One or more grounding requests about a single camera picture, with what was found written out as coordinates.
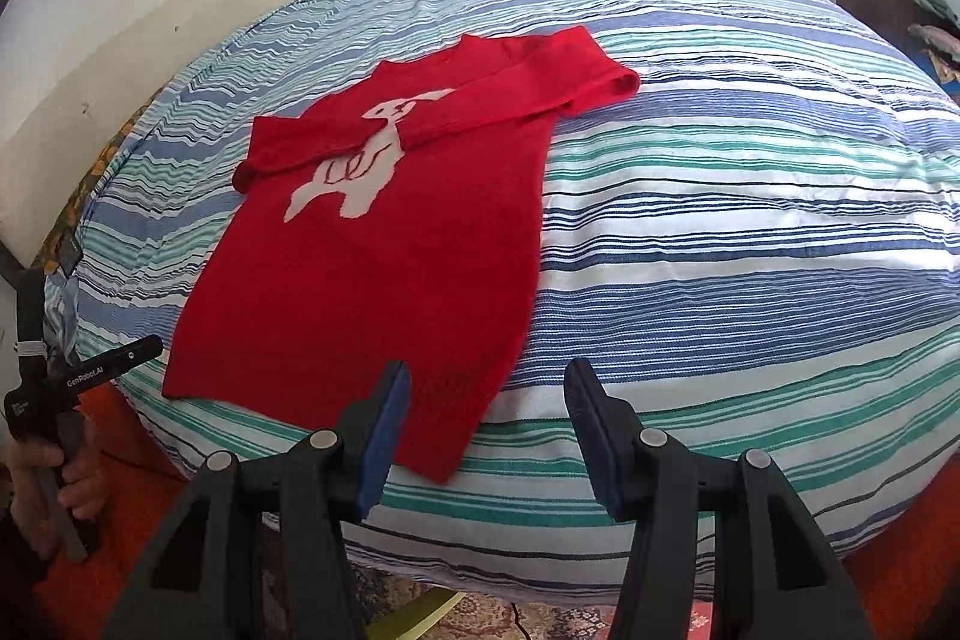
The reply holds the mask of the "person's left hand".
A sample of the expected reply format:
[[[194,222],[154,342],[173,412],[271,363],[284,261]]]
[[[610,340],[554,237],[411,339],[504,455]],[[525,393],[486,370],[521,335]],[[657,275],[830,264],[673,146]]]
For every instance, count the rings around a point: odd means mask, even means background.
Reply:
[[[43,560],[53,556],[60,534],[34,471],[59,468],[62,486],[57,492],[57,505],[75,520],[93,520],[106,503],[106,473],[101,466],[98,431],[89,417],[82,416],[80,420],[82,447],[70,461],[64,460],[59,447],[42,438],[12,440],[8,445],[7,466],[13,481],[11,518],[29,547]]]

